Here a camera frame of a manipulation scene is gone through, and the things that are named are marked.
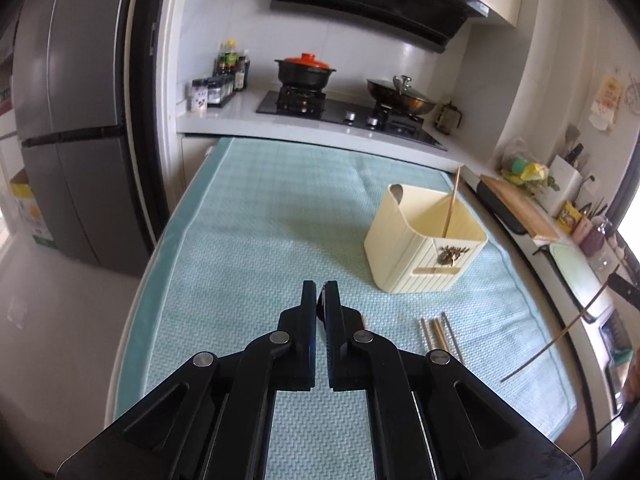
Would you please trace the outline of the black gas stove top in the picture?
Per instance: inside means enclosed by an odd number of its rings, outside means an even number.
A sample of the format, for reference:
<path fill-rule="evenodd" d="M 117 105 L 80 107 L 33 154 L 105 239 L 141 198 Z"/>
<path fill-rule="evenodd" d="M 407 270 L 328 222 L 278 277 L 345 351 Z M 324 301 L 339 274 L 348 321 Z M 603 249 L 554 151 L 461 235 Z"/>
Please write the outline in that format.
<path fill-rule="evenodd" d="M 375 103 L 372 107 L 363 106 L 328 99 L 319 91 L 282 86 L 279 91 L 269 91 L 256 112 L 376 131 L 431 145 L 441 151 L 446 150 L 434 136 L 423 129 L 423 118 L 398 112 L 380 103 Z"/>

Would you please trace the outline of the sauce bottles group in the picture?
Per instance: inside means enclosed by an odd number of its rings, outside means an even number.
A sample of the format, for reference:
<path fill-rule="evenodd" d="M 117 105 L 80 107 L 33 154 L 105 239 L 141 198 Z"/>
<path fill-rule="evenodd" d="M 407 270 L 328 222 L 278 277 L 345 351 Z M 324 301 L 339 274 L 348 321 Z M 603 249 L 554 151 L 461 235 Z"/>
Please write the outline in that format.
<path fill-rule="evenodd" d="M 248 87 L 250 57 L 247 50 L 239 50 L 234 40 L 225 41 L 217 54 L 214 74 L 233 77 L 233 89 L 244 91 Z"/>

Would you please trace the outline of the yellow green cloth bundle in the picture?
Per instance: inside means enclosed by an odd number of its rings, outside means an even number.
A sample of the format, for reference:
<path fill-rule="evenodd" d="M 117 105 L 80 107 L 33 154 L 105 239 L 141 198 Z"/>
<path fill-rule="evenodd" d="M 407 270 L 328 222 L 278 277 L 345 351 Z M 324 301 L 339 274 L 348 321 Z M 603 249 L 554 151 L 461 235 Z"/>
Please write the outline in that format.
<path fill-rule="evenodd" d="M 521 157 L 512 159 L 510 165 L 503 167 L 501 175 L 528 195 L 542 192 L 547 188 L 551 188 L 554 192 L 560 190 L 547 166 Z"/>

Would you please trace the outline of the glass french press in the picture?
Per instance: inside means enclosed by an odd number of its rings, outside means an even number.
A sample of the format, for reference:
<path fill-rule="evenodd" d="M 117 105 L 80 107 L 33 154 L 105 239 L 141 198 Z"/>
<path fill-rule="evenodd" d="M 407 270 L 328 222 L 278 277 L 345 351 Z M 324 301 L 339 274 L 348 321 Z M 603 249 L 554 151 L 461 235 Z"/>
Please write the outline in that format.
<path fill-rule="evenodd" d="M 449 136 L 462 123 L 463 114 L 451 101 L 439 107 L 434 119 L 434 128 L 442 134 Z"/>

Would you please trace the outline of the pink cup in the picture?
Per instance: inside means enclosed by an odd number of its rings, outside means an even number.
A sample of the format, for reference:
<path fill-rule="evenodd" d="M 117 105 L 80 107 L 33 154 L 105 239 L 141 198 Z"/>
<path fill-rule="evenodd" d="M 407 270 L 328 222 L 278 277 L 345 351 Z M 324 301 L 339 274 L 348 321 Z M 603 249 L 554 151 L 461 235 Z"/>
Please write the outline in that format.
<path fill-rule="evenodd" d="M 582 242 L 587 238 L 592 229 L 592 220 L 588 216 L 582 216 L 573 231 L 572 240 L 574 240 L 574 243 L 576 245 L 582 244 Z"/>

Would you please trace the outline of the hanging wall calendar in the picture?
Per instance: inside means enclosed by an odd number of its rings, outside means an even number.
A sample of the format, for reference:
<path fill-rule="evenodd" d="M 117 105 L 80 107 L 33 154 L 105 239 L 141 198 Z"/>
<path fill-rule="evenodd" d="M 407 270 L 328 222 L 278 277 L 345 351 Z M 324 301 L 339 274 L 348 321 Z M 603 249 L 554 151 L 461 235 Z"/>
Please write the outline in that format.
<path fill-rule="evenodd" d="M 590 106 L 589 121 L 598 131 L 608 131 L 615 126 L 616 114 L 623 95 L 624 85 L 613 75 L 602 78 Z"/>

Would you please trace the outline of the white knife block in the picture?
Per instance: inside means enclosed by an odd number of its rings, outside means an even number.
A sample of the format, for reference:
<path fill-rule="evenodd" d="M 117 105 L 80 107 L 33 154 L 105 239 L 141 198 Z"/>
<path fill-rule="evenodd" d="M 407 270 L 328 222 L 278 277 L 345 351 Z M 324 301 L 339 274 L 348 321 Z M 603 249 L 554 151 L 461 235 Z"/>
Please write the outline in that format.
<path fill-rule="evenodd" d="M 536 201 L 555 218 L 566 202 L 574 200 L 581 184 L 580 172 L 556 155 L 548 170 L 547 184 L 536 192 Z"/>

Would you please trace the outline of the green plastic cutting board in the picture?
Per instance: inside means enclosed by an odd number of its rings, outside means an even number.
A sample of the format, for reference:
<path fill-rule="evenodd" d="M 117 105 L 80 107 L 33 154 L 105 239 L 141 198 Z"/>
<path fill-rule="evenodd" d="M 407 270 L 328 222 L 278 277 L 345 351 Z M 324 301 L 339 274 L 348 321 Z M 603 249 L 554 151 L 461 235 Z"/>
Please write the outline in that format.
<path fill-rule="evenodd" d="M 597 299 L 593 299 L 600 290 L 601 281 L 580 249 L 551 243 L 548 253 L 575 307 L 579 312 L 586 311 L 586 322 L 593 324 L 606 321 L 613 313 L 613 299 L 608 292 L 601 292 Z"/>

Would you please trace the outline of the wok with glass lid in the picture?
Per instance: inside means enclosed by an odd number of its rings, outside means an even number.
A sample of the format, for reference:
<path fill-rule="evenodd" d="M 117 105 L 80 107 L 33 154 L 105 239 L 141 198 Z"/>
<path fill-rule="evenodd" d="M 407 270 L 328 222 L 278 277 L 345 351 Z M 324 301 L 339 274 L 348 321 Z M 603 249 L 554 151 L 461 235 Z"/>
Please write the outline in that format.
<path fill-rule="evenodd" d="M 368 79 L 367 89 L 378 105 L 386 106 L 406 115 L 429 113 L 436 105 L 411 87 L 409 76 L 393 76 L 392 80 Z"/>

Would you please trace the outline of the steel spoon round bowl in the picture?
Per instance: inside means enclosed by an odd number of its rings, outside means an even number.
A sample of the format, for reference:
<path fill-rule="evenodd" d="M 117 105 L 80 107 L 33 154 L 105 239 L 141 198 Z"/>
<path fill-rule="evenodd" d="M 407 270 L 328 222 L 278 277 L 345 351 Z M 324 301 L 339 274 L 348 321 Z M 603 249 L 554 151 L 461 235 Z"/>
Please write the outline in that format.
<path fill-rule="evenodd" d="M 393 199 L 396 203 L 400 204 L 402 200 L 402 196 L 404 196 L 404 189 L 401 184 L 392 184 L 388 190 L 390 194 L 392 194 Z"/>

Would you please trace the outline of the light blue table cloth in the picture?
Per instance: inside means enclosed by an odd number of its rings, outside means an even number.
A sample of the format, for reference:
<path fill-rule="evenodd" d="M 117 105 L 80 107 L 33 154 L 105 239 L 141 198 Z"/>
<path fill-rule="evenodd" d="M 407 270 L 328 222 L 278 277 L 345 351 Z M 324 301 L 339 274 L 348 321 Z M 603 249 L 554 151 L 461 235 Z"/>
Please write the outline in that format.
<path fill-rule="evenodd" d="M 145 271 L 122 337 L 112 401 L 122 414 L 194 353 L 240 351 L 298 303 L 304 281 L 337 282 L 343 304 L 398 348 L 424 353 L 420 321 L 446 314 L 465 365 L 548 438 L 577 396 L 549 339 L 550 313 L 495 228 L 446 292 L 375 287 L 363 241 L 386 188 L 448 192 L 439 171 L 348 151 L 223 140 L 189 186 Z"/>

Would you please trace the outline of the cream utensil holder box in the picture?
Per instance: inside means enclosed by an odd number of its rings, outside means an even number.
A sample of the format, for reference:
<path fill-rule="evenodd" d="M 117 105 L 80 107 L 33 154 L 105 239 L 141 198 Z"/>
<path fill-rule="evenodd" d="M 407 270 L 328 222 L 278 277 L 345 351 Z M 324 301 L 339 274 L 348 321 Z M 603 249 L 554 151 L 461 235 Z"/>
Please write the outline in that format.
<path fill-rule="evenodd" d="M 457 198 L 442 238 L 450 193 L 402 184 L 398 204 L 388 188 L 363 242 L 374 284 L 389 294 L 446 292 L 485 247 L 487 233 Z"/>

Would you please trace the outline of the yellow cardboard box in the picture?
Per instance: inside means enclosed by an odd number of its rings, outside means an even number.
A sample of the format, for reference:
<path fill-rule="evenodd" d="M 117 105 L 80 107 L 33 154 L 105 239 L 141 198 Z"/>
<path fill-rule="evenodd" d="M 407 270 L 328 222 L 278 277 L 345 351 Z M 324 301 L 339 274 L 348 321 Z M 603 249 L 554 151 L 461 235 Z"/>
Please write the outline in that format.
<path fill-rule="evenodd" d="M 25 169 L 21 169 L 10 180 L 10 189 L 26 223 L 27 231 L 35 243 L 43 247 L 56 248 L 53 236 L 44 222 L 35 194 L 32 192 Z"/>

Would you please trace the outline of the black pot red lid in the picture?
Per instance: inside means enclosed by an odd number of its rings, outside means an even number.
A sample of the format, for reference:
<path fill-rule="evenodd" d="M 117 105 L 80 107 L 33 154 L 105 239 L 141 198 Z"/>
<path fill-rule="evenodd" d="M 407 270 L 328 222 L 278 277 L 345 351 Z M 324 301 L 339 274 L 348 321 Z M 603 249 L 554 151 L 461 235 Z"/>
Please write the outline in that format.
<path fill-rule="evenodd" d="M 287 87 L 320 92 L 329 83 L 334 68 L 320 62 L 313 54 L 302 53 L 298 58 L 276 61 L 278 79 Z"/>

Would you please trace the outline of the wooden cutting board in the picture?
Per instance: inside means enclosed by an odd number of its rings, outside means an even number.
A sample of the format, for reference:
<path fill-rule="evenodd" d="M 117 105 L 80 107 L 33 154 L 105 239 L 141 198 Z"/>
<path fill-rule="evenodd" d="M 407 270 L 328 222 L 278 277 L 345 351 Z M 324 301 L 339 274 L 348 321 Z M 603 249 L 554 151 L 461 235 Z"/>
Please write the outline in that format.
<path fill-rule="evenodd" d="M 480 176 L 480 180 L 497 196 L 500 203 L 510 211 L 510 214 L 521 223 L 530 238 L 546 242 L 556 242 L 560 239 L 551 223 L 516 186 L 484 174 Z"/>

